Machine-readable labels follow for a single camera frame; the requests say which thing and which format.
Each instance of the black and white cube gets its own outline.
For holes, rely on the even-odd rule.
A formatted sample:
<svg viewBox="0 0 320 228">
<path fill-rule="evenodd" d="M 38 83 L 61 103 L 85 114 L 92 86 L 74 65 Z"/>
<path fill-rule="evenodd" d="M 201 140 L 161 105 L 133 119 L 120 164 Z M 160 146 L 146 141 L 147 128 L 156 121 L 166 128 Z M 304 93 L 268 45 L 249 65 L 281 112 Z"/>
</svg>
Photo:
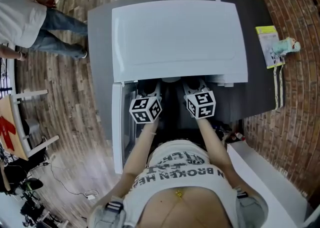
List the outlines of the black and white cube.
<svg viewBox="0 0 320 228">
<path fill-rule="evenodd" d="M 129 109 L 137 124 L 153 123 L 161 111 L 160 99 L 157 96 L 134 99 Z"/>
<path fill-rule="evenodd" d="M 215 114 L 216 100 L 212 91 L 185 96 L 187 109 L 196 119 L 208 118 Z"/>
</svg>

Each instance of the white crop top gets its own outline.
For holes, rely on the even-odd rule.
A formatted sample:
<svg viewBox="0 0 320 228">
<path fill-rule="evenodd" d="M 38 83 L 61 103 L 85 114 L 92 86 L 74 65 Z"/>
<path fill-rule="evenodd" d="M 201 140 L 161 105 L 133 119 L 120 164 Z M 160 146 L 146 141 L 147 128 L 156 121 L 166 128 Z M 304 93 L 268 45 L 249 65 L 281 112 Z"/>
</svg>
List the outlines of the white crop top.
<svg viewBox="0 0 320 228">
<path fill-rule="evenodd" d="M 237 191 L 232 189 L 224 173 L 210 164 L 207 152 L 186 140 L 164 143 L 152 153 L 148 167 L 135 179 L 124 197 L 124 225 L 135 227 L 154 194 L 176 187 L 202 187 L 215 192 L 232 227 L 239 228 Z"/>
</svg>

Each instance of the yellow and white booklet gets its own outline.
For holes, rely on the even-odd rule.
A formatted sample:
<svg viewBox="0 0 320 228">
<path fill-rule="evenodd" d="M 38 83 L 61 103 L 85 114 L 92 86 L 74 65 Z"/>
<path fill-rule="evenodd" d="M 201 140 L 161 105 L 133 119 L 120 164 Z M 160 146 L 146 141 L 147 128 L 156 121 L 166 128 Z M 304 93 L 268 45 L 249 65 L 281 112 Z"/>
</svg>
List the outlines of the yellow and white booklet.
<svg viewBox="0 0 320 228">
<path fill-rule="evenodd" d="M 277 55 L 272 47 L 279 41 L 276 28 L 272 26 L 258 26 L 255 28 L 263 51 L 266 68 L 274 68 L 285 64 L 283 56 Z"/>
</svg>

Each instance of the blue jeans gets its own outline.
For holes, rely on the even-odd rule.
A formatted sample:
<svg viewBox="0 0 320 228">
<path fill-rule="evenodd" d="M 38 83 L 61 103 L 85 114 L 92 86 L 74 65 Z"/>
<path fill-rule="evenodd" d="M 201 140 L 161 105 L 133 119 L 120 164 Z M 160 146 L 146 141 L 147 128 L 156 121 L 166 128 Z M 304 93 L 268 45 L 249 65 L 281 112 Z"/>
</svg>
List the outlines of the blue jeans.
<svg viewBox="0 0 320 228">
<path fill-rule="evenodd" d="M 88 26 L 60 11 L 47 8 L 44 23 L 39 31 L 38 37 L 30 49 L 52 52 L 60 55 L 70 56 L 74 59 L 85 56 L 86 51 L 80 44 L 68 44 L 47 30 L 69 30 L 83 36 L 88 35 Z"/>
</svg>

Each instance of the brick wall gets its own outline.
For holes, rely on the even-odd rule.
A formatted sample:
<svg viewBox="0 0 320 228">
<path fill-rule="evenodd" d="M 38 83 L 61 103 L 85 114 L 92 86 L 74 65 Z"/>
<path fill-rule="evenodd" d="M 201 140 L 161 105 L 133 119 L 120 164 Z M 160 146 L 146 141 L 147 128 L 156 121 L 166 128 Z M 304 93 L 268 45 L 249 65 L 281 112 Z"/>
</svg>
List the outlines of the brick wall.
<svg viewBox="0 0 320 228">
<path fill-rule="evenodd" d="M 320 184 L 320 0 L 265 0 L 281 39 L 301 43 L 284 66 L 285 107 L 244 120 L 247 142 L 309 198 Z"/>
</svg>

